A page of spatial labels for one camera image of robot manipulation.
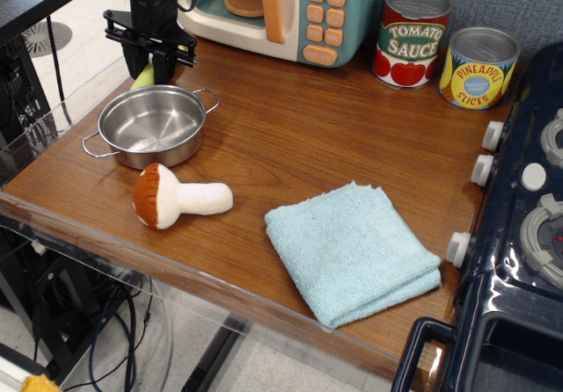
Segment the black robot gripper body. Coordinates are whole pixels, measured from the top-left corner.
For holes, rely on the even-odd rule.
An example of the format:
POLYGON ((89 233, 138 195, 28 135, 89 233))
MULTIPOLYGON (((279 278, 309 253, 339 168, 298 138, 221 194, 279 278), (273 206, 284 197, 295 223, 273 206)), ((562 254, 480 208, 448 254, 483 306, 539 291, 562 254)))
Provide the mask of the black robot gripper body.
POLYGON ((195 65, 197 40, 179 26, 175 0, 130 0, 129 11, 107 10, 103 17, 108 39, 141 46, 149 58, 157 48, 176 48, 177 63, 195 65))

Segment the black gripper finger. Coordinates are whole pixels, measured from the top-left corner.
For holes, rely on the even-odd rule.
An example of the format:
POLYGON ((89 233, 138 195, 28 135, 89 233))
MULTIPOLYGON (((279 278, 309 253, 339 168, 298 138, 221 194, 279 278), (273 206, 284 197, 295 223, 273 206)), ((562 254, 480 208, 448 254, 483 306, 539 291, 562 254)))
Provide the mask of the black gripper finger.
POLYGON ((157 48, 152 57, 155 84, 168 84, 175 78, 176 48, 157 48))
POLYGON ((136 79, 149 63, 149 53, 141 46, 131 43, 128 40, 123 40, 121 45, 128 72, 133 79, 136 79))

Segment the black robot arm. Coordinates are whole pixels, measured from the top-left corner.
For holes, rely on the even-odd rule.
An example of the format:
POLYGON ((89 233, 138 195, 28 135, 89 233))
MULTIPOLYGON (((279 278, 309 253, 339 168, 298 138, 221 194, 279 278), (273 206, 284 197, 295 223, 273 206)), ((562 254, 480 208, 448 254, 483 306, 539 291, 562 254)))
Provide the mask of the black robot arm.
POLYGON ((121 44, 128 72, 137 78, 151 63, 156 84, 168 83, 176 65, 193 67, 197 40, 180 27, 178 13, 197 0, 129 0, 129 11, 105 11, 106 37, 121 44))

